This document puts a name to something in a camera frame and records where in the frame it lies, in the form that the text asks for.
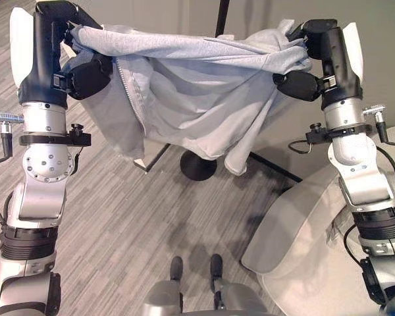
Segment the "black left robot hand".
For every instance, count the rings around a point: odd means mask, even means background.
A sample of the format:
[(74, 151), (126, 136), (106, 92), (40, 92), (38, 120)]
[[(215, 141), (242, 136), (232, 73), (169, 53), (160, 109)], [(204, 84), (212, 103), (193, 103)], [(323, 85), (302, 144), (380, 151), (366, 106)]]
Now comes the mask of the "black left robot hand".
[(83, 100), (111, 81), (112, 59), (92, 53), (79, 65), (63, 70), (61, 43), (71, 44), (75, 26), (101, 29), (79, 5), (70, 1), (40, 1), (33, 14), (21, 7), (9, 20), (11, 69), (21, 105), (29, 102), (67, 107), (66, 99)]

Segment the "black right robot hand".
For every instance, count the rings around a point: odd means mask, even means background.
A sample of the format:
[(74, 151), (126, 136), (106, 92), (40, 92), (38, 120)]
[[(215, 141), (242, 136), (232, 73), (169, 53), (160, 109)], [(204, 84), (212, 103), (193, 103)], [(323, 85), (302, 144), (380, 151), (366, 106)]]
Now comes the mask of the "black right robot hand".
[(273, 74), (273, 82), (280, 92), (309, 102), (322, 97), (322, 109), (346, 99), (363, 98), (361, 78), (350, 66), (343, 29), (337, 20), (308, 20), (286, 37), (288, 41), (303, 39), (309, 58), (322, 62), (323, 77), (302, 70)]

